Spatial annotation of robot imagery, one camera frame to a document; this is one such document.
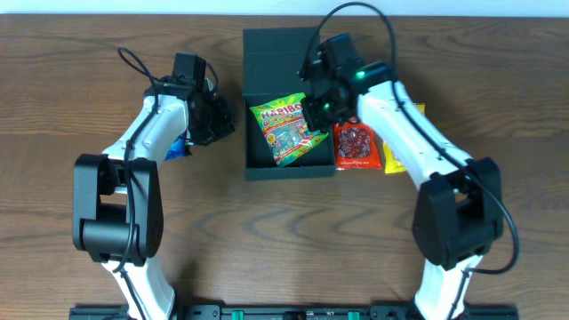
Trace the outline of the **Haribo worms gummy bag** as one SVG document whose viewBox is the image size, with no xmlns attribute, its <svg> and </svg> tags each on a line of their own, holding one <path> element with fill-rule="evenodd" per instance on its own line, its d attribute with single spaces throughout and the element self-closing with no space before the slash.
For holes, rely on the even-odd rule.
<svg viewBox="0 0 569 320">
<path fill-rule="evenodd" d="M 249 107 L 267 142 L 277 167 L 293 163 L 320 145 L 327 133 L 308 128 L 303 115 L 302 92 Z"/>
</svg>

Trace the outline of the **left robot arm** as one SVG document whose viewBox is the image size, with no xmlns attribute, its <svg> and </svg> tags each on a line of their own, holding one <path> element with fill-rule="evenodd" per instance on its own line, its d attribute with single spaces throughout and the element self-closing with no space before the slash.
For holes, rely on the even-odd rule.
<svg viewBox="0 0 569 320">
<path fill-rule="evenodd" d="M 217 319 L 220 310 L 186 306 L 167 282 L 156 254 L 164 233 L 158 171 L 179 142 L 183 152 L 230 135 L 234 116 L 218 95 L 212 66 L 179 52 L 169 76 L 153 76 L 129 49 L 119 57 L 150 82 L 140 113 L 119 140 L 74 165 L 73 244 L 115 279 L 127 303 L 70 309 L 72 319 Z"/>
</svg>

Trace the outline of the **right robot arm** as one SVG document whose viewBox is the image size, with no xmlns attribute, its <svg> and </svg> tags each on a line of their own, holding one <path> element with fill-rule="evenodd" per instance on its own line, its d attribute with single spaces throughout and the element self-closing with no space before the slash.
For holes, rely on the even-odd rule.
<svg viewBox="0 0 569 320">
<path fill-rule="evenodd" d="M 299 76 L 312 89 L 302 102 L 310 130 L 356 118 L 389 145 L 419 191 L 412 230 L 426 261 L 413 299 L 418 315 L 464 316 L 469 277 L 503 234 L 501 209 L 492 199 L 501 193 L 496 163 L 454 146 L 386 63 L 364 63 L 348 34 L 312 48 Z"/>
</svg>

